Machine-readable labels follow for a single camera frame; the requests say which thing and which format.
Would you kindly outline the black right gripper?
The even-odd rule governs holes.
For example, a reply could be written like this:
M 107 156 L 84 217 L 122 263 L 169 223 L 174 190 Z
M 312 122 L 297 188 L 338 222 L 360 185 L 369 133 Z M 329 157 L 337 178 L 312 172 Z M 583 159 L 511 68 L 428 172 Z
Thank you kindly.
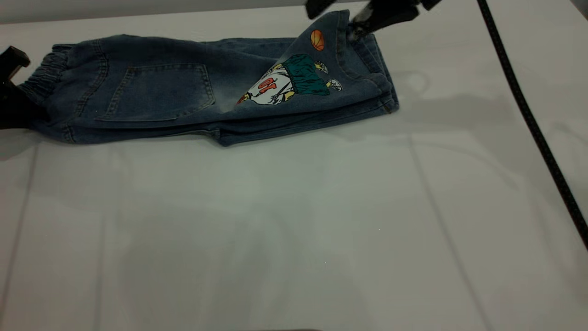
M 307 0 L 306 14 L 311 20 L 324 13 L 337 0 Z M 414 20 L 419 15 L 418 5 L 432 10 L 441 0 L 370 0 L 351 21 L 351 40 L 397 23 Z

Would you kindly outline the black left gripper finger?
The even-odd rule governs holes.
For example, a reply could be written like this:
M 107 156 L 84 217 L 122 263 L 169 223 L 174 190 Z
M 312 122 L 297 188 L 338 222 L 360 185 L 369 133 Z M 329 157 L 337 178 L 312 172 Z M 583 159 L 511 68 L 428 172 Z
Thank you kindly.
M 31 60 L 25 52 L 9 46 L 0 55 L 0 83 L 5 85 L 11 82 L 20 69 L 29 67 L 30 64 Z
M 15 85 L 0 88 L 0 128 L 29 129 L 34 121 L 46 121 L 46 110 L 31 101 Z

